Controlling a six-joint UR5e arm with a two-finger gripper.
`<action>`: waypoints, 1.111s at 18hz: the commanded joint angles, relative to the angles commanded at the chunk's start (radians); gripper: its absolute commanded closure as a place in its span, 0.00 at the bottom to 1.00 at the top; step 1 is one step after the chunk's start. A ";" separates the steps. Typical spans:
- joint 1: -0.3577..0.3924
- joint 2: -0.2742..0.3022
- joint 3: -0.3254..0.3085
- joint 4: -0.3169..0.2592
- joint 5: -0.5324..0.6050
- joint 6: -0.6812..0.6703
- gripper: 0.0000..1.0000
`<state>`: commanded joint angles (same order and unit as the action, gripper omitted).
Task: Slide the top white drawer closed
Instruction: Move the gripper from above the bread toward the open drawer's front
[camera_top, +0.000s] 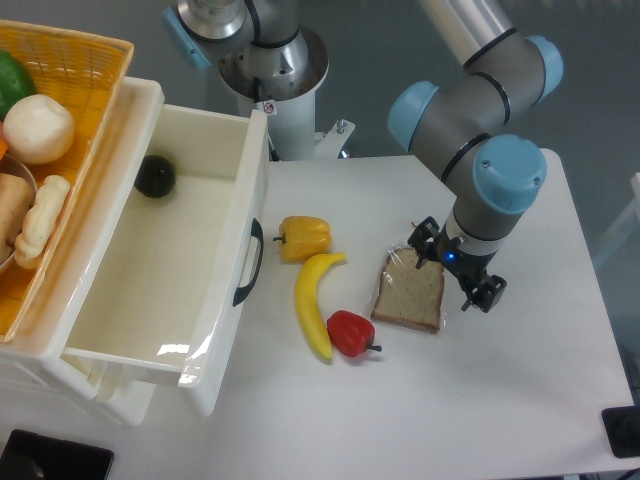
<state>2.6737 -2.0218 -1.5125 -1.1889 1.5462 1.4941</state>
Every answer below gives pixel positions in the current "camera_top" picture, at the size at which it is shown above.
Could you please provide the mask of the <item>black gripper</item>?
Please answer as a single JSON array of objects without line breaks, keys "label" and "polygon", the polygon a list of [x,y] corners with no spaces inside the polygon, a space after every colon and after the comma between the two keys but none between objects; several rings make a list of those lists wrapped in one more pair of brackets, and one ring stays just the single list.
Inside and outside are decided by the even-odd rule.
[{"label": "black gripper", "polygon": [[457,280],[466,297],[462,311],[476,307],[488,313],[500,300],[507,282],[487,272],[499,241],[473,237],[450,216],[442,228],[433,217],[427,217],[415,227],[407,243],[416,252],[416,269],[427,263],[439,263]]}]

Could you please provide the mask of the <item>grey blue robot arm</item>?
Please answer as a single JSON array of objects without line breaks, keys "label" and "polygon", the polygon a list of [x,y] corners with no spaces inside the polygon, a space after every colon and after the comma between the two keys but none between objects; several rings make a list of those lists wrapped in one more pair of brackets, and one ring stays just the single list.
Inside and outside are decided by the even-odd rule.
[{"label": "grey blue robot arm", "polygon": [[[390,108],[395,140],[456,198],[445,223],[424,220],[409,243],[420,263],[441,264],[467,304],[486,312],[506,288],[488,264],[534,203],[547,172],[535,144],[500,129],[558,86],[563,60],[545,38],[521,36],[494,1],[425,1],[422,9],[466,79],[449,94],[415,83]],[[240,112],[267,116],[274,159],[320,154],[325,141],[315,132],[315,93],[328,54],[300,22],[296,2],[176,1],[163,21],[192,66],[217,67]]]}]

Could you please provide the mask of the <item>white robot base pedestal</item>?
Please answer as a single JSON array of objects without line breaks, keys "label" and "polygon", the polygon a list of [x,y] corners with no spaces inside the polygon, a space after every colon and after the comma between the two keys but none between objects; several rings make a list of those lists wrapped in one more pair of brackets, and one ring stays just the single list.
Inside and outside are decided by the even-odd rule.
[{"label": "white robot base pedestal", "polygon": [[286,44],[250,43],[218,62],[238,113],[248,117],[259,110],[266,115],[271,155],[284,161],[347,157],[345,145],[354,123],[339,119],[326,132],[316,129],[316,91],[328,69],[324,42],[305,26]]}]

